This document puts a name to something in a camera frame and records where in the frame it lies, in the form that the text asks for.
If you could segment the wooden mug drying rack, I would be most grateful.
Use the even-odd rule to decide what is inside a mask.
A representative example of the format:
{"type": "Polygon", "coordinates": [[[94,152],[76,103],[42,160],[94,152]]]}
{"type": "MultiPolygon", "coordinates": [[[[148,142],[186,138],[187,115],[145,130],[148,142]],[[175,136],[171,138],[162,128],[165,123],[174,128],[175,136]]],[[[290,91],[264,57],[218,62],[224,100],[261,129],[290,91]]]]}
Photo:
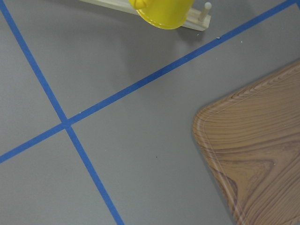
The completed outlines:
{"type": "MultiPolygon", "coordinates": [[[[87,0],[86,3],[138,15],[137,11],[131,7],[128,0],[87,0]]],[[[210,2],[204,4],[202,11],[191,7],[186,21],[181,26],[197,31],[206,30],[210,24],[211,16],[209,15],[209,11],[211,8],[212,4],[210,2]]]]}

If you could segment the yellow mug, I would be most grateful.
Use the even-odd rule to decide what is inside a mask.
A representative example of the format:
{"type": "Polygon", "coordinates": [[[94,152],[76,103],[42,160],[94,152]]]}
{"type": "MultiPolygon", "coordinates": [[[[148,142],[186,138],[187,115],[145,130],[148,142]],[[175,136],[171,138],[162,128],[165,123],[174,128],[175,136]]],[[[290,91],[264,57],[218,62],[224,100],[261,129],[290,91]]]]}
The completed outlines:
{"type": "Polygon", "coordinates": [[[147,23],[164,30],[180,27],[187,19],[193,0],[129,0],[147,23]]]}

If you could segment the wooden cutting board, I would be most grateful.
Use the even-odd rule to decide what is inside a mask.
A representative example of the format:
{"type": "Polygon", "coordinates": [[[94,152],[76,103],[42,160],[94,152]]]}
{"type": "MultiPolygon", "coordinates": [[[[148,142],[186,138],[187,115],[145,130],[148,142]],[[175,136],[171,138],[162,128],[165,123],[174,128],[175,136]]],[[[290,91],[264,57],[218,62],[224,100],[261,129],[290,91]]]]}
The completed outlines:
{"type": "Polygon", "coordinates": [[[193,134],[237,224],[299,224],[299,61],[199,110],[193,134]]]}

